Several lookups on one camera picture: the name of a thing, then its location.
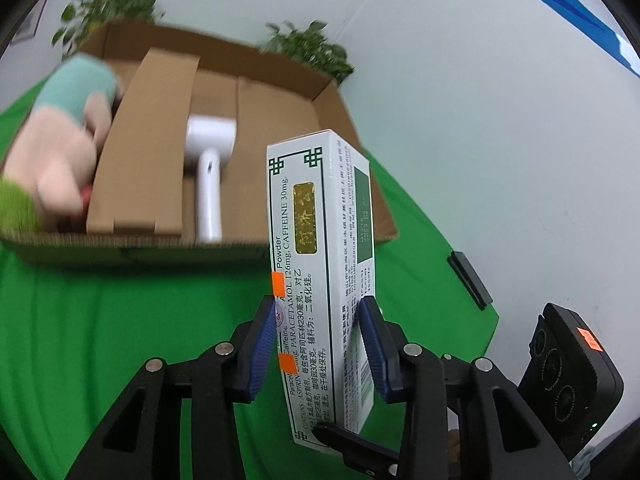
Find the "framed picture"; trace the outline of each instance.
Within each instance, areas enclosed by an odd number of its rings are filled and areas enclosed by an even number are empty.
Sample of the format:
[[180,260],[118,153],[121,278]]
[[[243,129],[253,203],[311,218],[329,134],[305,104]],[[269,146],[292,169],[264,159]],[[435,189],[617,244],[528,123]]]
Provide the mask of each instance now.
[[36,35],[38,24],[40,23],[40,17],[44,9],[47,0],[38,0],[33,6],[33,9],[27,14],[27,17],[20,24],[14,38],[11,40],[11,44],[20,43],[21,41],[33,38]]

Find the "brown cardboard box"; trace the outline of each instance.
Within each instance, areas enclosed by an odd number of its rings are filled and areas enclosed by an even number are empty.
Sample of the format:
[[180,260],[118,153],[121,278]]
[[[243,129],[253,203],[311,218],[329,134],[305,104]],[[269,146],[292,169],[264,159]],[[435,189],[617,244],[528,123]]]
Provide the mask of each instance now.
[[[275,54],[149,24],[109,23],[82,45],[126,92],[94,182],[90,234],[1,234],[28,262],[214,263],[267,259],[266,147],[332,129],[362,150],[334,83]],[[195,239],[195,178],[183,171],[189,114],[236,118],[221,177],[222,244]],[[374,238],[398,236],[373,182]]]

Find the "pink plush body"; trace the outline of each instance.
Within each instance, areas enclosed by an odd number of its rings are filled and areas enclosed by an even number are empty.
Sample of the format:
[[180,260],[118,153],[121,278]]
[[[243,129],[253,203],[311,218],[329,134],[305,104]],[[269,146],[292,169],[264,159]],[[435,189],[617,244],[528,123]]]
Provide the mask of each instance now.
[[111,127],[103,95],[90,96],[84,116],[91,131],[58,108],[34,110],[7,155],[2,176],[31,196],[45,231],[54,230],[59,218],[83,212],[81,189],[93,181]]

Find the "black rectangular object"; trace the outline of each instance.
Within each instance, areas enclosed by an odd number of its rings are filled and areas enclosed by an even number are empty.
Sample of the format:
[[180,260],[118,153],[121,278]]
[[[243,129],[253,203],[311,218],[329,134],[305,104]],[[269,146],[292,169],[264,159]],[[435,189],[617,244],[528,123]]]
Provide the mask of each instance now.
[[447,261],[480,310],[486,309],[487,306],[494,302],[476,270],[466,258],[465,253],[452,251]]
[[553,303],[538,317],[529,354],[518,392],[571,460],[620,402],[622,377],[582,318]]

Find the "green plant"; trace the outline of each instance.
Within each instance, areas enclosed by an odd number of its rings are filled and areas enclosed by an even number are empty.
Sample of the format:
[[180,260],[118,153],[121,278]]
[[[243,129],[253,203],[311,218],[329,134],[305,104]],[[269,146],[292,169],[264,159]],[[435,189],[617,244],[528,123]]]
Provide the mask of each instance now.
[[322,33],[325,22],[312,22],[306,30],[297,30],[291,22],[282,23],[290,28],[290,32],[282,32],[279,25],[267,23],[273,33],[264,45],[265,50],[284,54],[324,72],[333,77],[338,85],[353,73],[353,66],[347,63],[344,47],[329,43]]
[[156,0],[71,0],[60,16],[63,26],[53,35],[51,44],[62,40],[63,57],[73,54],[96,28],[112,20],[155,23],[164,12],[156,9]]

